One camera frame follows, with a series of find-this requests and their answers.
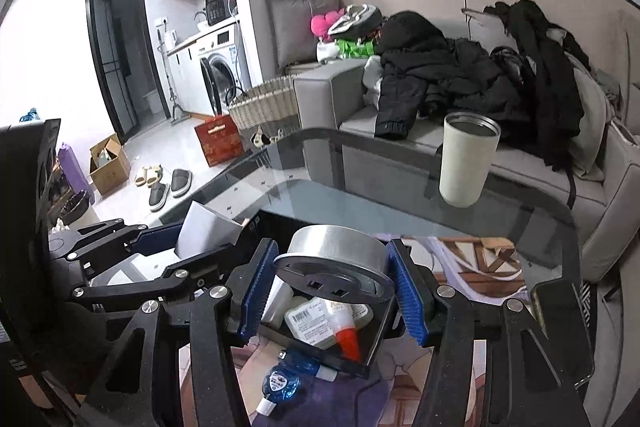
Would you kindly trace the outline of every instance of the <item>gray slipper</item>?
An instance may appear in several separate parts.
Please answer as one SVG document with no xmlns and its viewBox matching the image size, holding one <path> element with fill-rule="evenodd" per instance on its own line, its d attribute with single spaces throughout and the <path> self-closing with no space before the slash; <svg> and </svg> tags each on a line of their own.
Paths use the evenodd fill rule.
<svg viewBox="0 0 640 427">
<path fill-rule="evenodd" d="M 189 192 L 192 178 L 193 174 L 191 174 L 191 171 L 175 169 L 171 177 L 171 195 L 174 198 L 179 198 Z"/>
<path fill-rule="evenodd" d="M 151 212 L 157 212 L 166 203 L 166 197 L 169 195 L 169 185 L 156 182 L 151 185 L 151 193 L 149 194 L 149 209 Z"/>
</svg>

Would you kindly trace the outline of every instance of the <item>mop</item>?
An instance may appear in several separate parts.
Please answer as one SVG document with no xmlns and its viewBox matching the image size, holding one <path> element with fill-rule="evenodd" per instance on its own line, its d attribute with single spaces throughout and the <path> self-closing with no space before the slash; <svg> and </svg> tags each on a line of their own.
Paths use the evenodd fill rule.
<svg viewBox="0 0 640 427">
<path fill-rule="evenodd" d="M 175 95 L 174 86 L 172 86 L 171 78 L 169 77 L 169 68 L 167 67 L 167 64 L 166 64 L 166 51 L 164 48 L 164 42 L 162 41 L 162 37 L 160 35 L 160 30 L 158 30 L 158 41 L 160 42 L 160 46 L 158 46 L 158 49 L 160 50 L 160 54 L 162 55 L 162 65 L 164 66 L 166 83 L 169 85 L 169 100 L 171 100 L 171 103 L 173 104 L 173 107 L 171 108 L 170 123 L 171 125 L 175 125 L 177 123 L 180 123 L 181 121 L 188 120 L 189 118 L 191 118 L 191 116 L 188 115 L 188 113 L 182 108 L 182 106 L 178 102 L 178 97 Z M 181 113 L 181 115 L 178 117 L 175 116 L 176 109 L 179 109 Z"/>
</svg>

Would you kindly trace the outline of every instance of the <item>cardboard box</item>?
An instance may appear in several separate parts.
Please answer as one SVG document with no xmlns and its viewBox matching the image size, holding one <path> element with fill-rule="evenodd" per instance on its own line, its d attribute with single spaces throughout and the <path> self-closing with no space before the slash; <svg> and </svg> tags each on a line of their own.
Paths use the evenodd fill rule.
<svg viewBox="0 0 640 427">
<path fill-rule="evenodd" d="M 107 149 L 111 160 L 98 169 L 98 156 L 103 149 Z M 131 165 L 116 135 L 112 134 L 110 137 L 98 142 L 91 147 L 90 151 L 89 175 L 101 195 L 105 195 L 129 179 Z"/>
</svg>

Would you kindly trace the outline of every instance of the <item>metal screw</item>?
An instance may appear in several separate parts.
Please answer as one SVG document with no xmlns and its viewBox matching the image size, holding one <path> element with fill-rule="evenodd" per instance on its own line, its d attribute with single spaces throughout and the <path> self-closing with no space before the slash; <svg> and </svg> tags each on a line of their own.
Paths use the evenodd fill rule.
<svg viewBox="0 0 640 427">
<path fill-rule="evenodd" d="M 222 299 L 228 293 L 229 290 L 226 289 L 226 286 L 213 286 L 213 288 L 209 290 L 209 295 L 214 299 Z"/>
<path fill-rule="evenodd" d="M 438 295 L 440 297 L 444 297 L 446 299 L 450 299 L 453 297 L 453 295 L 456 294 L 456 291 L 449 285 L 447 284 L 443 284 L 442 286 L 438 286 L 438 289 L 436 290 L 436 292 L 438 292 Z"/>
<path fill-rule="evenodd" d="M 142 311 L 145 313 L 153 313 L 158 309 L 158 301 L 146 301 L 142 304 Z"/>
<path fill-rule="evenodd" d="M 524 304 L 517 299 L 509 299 L 507 301 L 507 308 L 512 312 L 520 313 L 524 309 Z"/>
</svg>

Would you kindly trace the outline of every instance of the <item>red bottle cap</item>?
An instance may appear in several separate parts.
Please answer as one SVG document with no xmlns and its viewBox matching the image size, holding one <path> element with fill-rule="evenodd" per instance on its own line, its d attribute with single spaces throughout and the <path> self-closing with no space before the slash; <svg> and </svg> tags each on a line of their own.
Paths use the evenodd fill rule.
<svg viewBox="0 0 640 427">
<path fill-rule="evenodd" d="M 361 362 L 360 346 L 358 345 L 358 336 L 355 328 L 347 328 L 345 330 L 335 333 L 335 339 L 338 341 L 338 345 L 342 348 L 342 353 L 349 360 L 354 362 Z"/>
</svg>

